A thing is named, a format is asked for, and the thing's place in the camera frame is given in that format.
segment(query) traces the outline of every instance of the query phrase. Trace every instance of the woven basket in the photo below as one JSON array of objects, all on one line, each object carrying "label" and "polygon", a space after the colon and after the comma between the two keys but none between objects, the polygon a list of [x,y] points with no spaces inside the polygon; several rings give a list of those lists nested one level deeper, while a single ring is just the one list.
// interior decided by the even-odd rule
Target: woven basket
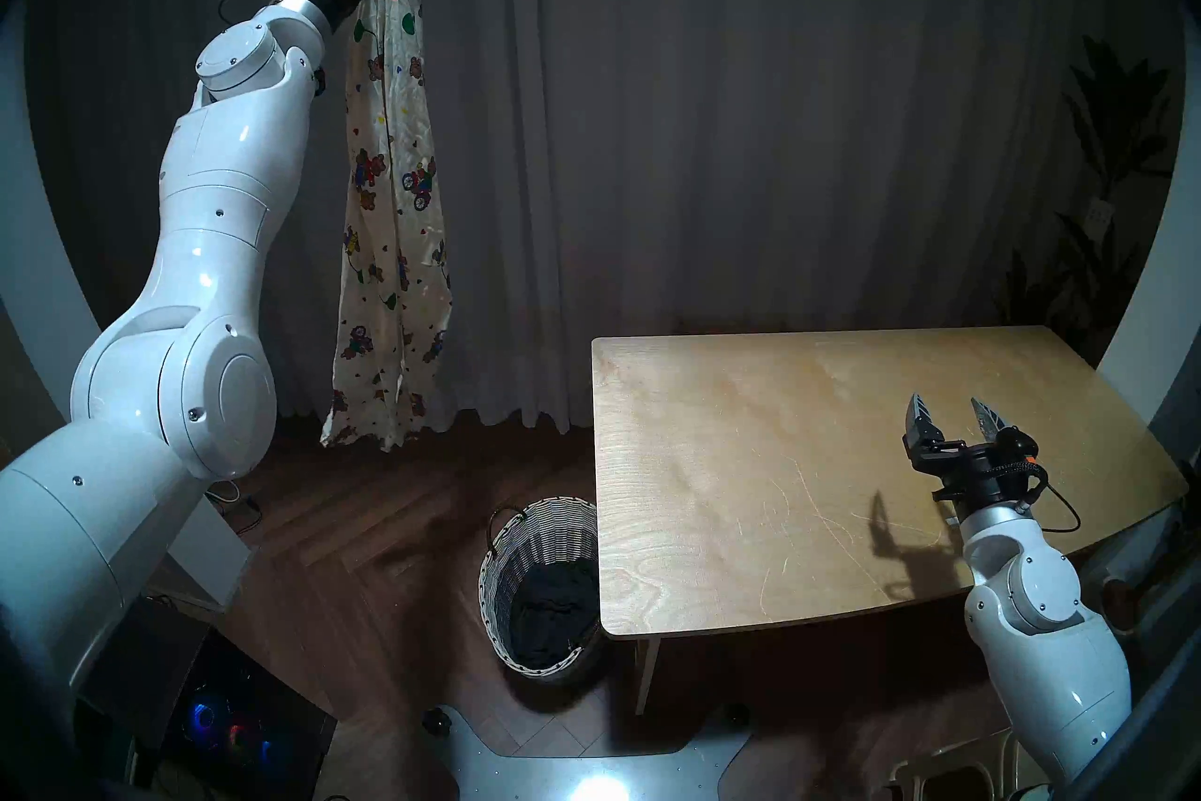
[{"label": "woven basket", "polygon": [[549,669],[527,669],[509,654],[509,610],[518,585],[533,566],[597,557],[597,508],[578,497],[548,497],[528,507],[501,507],[515,510],[496,538],[489,538],[488,555],[479,566],[479,616],[501,662],[520,675],[545,685],[563,685],[591,669],[600,657],[604,636],[599,617],[584,641],[562,662]]}]

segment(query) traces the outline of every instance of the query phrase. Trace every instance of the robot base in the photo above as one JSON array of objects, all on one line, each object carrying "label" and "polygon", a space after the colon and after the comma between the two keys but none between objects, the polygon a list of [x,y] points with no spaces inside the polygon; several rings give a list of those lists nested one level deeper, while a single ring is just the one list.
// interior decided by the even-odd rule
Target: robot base
[{"label": "robot base", "polygon": [[497,755],[446,705],[422,719],[426,742],[459,784],[460,797],[519,801],[716,801],[717,783],[751,737],[745,707],[717,710],[675,753],[604,759],[522,759]]}]

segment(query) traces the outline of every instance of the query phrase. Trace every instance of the table top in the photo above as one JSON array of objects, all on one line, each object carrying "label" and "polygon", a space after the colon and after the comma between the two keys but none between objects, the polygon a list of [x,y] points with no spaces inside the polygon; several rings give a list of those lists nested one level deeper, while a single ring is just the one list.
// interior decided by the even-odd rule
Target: table top
[{"label": "table top", "polygon": [[[716,633],[960,591],[950,504],[909,467],[906,405],[982,442],[970,397],[1039,443],[1083,525],[1071,552],[1185,491],[1104,378],[1041,327],[598,339],[592,343],[600,622]],[[1045,492],[1044,527],[1066,527]]]}]

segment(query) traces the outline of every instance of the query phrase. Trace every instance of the wooden floor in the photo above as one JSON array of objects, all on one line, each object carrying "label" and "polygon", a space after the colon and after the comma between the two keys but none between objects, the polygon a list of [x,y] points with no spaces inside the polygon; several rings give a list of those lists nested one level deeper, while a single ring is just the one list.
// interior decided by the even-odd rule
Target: wooden floor
[{"label": "wooden floor", "polygon": [[[315,425],[293,428],[241,488],[263,512],[244,536],[258,552],[220,627],[340,721],[318,801],[454,799],[418,730],[440,703],[495,752],[522,755],[671,751],[715,704],[745,703],[755,731],[722,781],[724,801],[886,796],[895,763],[1006,723],[958,597],[664,640],[644,718],[633,716],[628,642],[611,644],[572,693],[507,674],[477,606],[484,524],[502,502],[594,500],[587,430],[483,428],[464,414],[383,454],[366,441],[321,449]],[[252,516],[239,506],[228,520]]]}]

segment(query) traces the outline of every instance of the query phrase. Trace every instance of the fabric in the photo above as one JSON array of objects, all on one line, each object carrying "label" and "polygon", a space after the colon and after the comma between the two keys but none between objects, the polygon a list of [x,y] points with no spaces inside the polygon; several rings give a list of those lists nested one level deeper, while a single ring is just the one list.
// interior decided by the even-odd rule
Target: fabric
[{"label": "fabric", "polygon": [[[249,17],[263,1],[226,10]],[[441,195],[454,321],[424,397],[438,429],[459,410],[590,423],[597,336],[994,322],[1012,250],[1036,274],[1056,211],[1095,193],[1062,100],[1082,35],[1127,66],[1169,68],[1172,149],[1179,125],[1178,0],[423,4],[437,178],[453,180]],[[29,0],[48,197],[56,219],[78,210],[68,255],[103,262],[119,310],[154,257],[154,178],[197,50],[222,28],[215,6]],[[363,47],[346,41],[328,54],[331,85]],[[90,61],[120,79],[97,90],[80,76]],[[313,102],[263,282],[285,414],[327,413],[330,357],[349,347],[337,103]],[[1116,204],[1135,210],[1123,229],[1145,246],[1153,192],[1133,185]]]},{"label": "fabric", "polygon": [[533,566],[509,606],[509,656],[527,669],[549,669],[584,642],[599,616],[596,560]]},{"label": "fabric", "polygon": [[422,428],[450,318],[423,35],[422,0],[364,0],[348,30],[351,179],[324,446],[374,436],[387,452]]}]

